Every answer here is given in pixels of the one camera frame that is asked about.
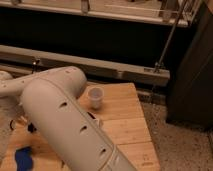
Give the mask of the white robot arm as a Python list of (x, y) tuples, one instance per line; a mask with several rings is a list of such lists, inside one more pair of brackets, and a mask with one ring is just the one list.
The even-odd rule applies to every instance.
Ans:
[(75, 66), (18, 78), (0, 71), (0, 100), (23, 110), (71, 171), (137, 171), (78, 103), (86, 82)]

